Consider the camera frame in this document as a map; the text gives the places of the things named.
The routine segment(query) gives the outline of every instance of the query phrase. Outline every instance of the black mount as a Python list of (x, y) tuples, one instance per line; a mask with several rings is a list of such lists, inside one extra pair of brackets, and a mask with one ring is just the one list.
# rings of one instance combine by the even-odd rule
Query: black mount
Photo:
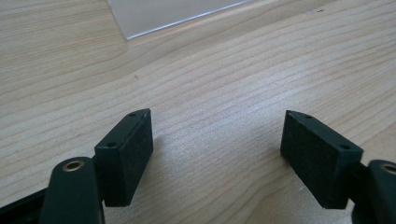
[(363, 150), (312, 116), (287, 111), (280, 147), (318, 203), (345, 209), (355, 224), (396, 224), (396, 164), (361, 164)]
[[(149, 109), (127, 115), (95, 156), (59, 163), (47, 189), (0, 209), (1, 223), (105, 223), (106, 206), (126, 206), (153, 150)], [(355, 224), (396, 224), (396, 164), (361, 164), (363, 150), (312, 116), (287, 111), (280, 152), (319, 204), (355, 203)]]
[(105, 223), (106, 206), (127, 206), (153, 150), (149, 109), (125, 116), (95, 147), (52, 170), (49, 187), (0, 209), (1, 223)]

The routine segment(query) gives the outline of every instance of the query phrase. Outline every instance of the white plastic sheet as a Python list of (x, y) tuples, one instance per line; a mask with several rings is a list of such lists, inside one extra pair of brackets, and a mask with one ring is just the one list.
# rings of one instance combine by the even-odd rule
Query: white plastic sheet
[(108, 0), (126, 39), (251, 0)]

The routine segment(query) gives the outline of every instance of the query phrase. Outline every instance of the wood grain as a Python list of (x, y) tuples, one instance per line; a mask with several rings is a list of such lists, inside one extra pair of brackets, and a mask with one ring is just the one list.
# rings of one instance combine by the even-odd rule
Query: wood grain
[(126, 42), (105, 0), (0, 3), (0, 205), (149, 107), (155, 149), (107, 223), (350, 223), (279, 155), (286, 109), (396, 161), (396, 2), (267, 0)]

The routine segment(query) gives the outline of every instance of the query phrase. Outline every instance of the screw hole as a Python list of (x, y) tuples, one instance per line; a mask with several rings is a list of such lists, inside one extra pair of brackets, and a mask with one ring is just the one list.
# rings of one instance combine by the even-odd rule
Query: screw hole
[(396, 166), (394, 165), (382, 163), (381, 168), (390, 174), (396, 175)]
[(81, 168), (84, 165), (83, 161), (70, 161), (69, 163), (67, 163), (64, 166), (64, 171), (66, 172), (72, 172), (72, 171), (76, 171), (79, 168)]
[(347, 146), (347, 145), (341, 145), (340, 147), (343, 149), (350, 149), (350, 146)]
[(107, 146), (108, 146), (108, 147), (114, 147), (114, 146), (116, 146), (116, 145), (117, 145), (117, 143), (115, 143), (115, 142), (107, 143)]

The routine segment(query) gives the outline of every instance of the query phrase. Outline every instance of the black plastic part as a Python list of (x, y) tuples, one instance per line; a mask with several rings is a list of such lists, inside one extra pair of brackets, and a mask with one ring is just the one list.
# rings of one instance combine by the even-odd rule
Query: black plastic part
[(52, 170), (41, 224), (105, 222), (93, 160), (77, 157)]
[(0, 209), (0, 221), (3, 224), (36, 224), (40, 217), (46, 190), (22, 198)]
[(371, 161), (368, 166), (368, 195), (380, 224), (396, 224), (396, 164)]
[(280, 152), (324, 208), (347, 206), (349, 171), (363, 150), (312, 116), (287, 111)]
[(122, 119), (95, 147), (97, 172), (103, 181), (106, 206), (126, 206), (153, 150), (150, 110)]

